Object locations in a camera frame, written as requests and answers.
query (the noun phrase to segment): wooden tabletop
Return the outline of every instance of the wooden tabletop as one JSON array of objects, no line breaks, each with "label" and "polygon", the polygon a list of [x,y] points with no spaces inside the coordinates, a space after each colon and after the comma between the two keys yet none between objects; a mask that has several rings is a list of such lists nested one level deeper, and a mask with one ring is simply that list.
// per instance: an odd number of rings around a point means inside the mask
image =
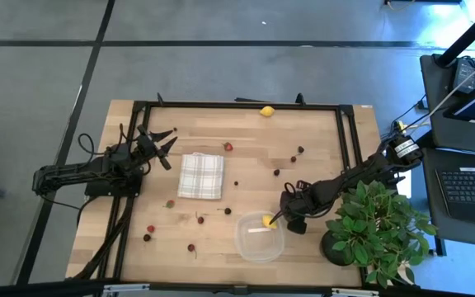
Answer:
[{"label": "wooden tabletop", "polygon": [[[99,150],[116,144],[119,123],[128,126],[132,106],[132,101],[111,102]],[[360,148],[366,159],[379,145],[379,131],[372,106],[354,106],[354,110]],[[344,124],[350,162],[355,165],[347,118]],[[271,118],[265,118],[258,110],[250,109],[152,108],[151,131],[162,132],[173,127],[177,127],[177,132],[169,138],[178,136],[178,140],[169,153],[172,169],[166,171],[152,160],[152,171],[144,178],[141,193],[134,203],[123,280],[361,285],[357,267],[333,265],[318,251],[320,239],[327,231],[324,222],[336,217],[334,212],[340,200],[325,217],[307,219],[305,235],[285,229],[285,249],[272,262],[247,262],[234,245],[235,225],[243,215],[258,210],[273,213],[279,210],[285,182],[295,184],[299,179],[316,182],[336,177],[341,172],[343,164],[333,111],[275,111]],[[222,143],[227,141],[234,147],[231,152],[223,150]],[[292,163],[290,158],[297,153],[298,146],[303,146],[305,152]],[[181,156],[194,152],[225,157],[221,200],[177,197]],[[273,175],[275,169],[280,169],[278,177]],[[175,207],[163,207],[167,200],[174,200]],[[96,199],[82,212],[67,276],[80,272],[102,244],[111,202],[111,197]],[[219,210],[226,207],[232,209],[230,215]],[[195,212],[203,214],[203,224],[197,224]],[[156,230],[152,240],[146,243],[142,237],[149,225]],[[196,259],[187,250],[191,243],[197,251]],[[116,247],[113,247],[108,276],[112,274],[115,252]]]}]

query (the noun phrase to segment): gray floor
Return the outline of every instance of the gray floor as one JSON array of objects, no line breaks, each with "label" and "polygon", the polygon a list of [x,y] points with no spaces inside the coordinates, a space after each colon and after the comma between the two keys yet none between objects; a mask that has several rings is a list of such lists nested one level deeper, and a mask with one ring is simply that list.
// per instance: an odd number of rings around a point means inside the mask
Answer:
[{"label": "gray floor", "polygon": [[[380,1],[117,1],[108,40],[387,40],[447,46],[468,27],[459,6],[415,3],[402,12]],[[106,1],[0,0],[0,39],[93,40]],[[475,44],[468,54],[475,55]],[[38,198],[31,174],[54,160],[82,81],[89,48],[0,48],[0,285],[12,282]],[[424,94],[426,49],[102,48],[77,134],[96,141],[112,99],[231,101],[250,97],[375,106],[382,132]],[[405,121],[415,120],[412,112]],[[73,142],[68,163],[87,155]],[[422,198],[422,171],[414,174]],[[57,200],[80,205],[83,186]],[[75,213],[55,206],[32,281],[63,279]],[[427,289],[475,294],[475,246],[448,243],[449,256],[416,267]],[[184,295],[153,293],[153,295]]]}]

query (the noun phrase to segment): checkered towel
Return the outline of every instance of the checkered towel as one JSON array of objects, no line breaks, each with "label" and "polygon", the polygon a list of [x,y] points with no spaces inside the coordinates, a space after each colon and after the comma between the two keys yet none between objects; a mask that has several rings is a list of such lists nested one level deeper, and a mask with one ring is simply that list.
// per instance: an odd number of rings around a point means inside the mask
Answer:
[{"label": "checkered towel", "polygon": [[221,199],[224,158],[203,153],[182,155],[178,196]]}]

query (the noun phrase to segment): plant pot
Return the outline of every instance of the plant pot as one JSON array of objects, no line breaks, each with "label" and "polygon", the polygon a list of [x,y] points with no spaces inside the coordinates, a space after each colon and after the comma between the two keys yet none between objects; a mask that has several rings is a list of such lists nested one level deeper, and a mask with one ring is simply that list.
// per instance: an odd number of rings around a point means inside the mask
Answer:
[{"label": "plant pot", "polygon": [[351,263],[346,263],[344,260],[344,252],[343,251],[335,251],[332,249],[333,245],[340,240],[333,237],[332,231],[327,231],[322,236],[322,240],[320,241],[320,253],[324,256],[329,262],[338,265],[338,266],[348,266]]}]

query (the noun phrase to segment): laptop keyboard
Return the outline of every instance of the laptop keyboard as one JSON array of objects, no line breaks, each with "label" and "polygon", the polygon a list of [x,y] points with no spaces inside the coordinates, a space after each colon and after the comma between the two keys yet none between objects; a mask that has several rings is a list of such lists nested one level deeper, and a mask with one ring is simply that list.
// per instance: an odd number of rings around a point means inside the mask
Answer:
[{"label": "laptop keyboard", "polygon": [[475,204],[475,172],[440,172],[441,190],[448,203]]}]

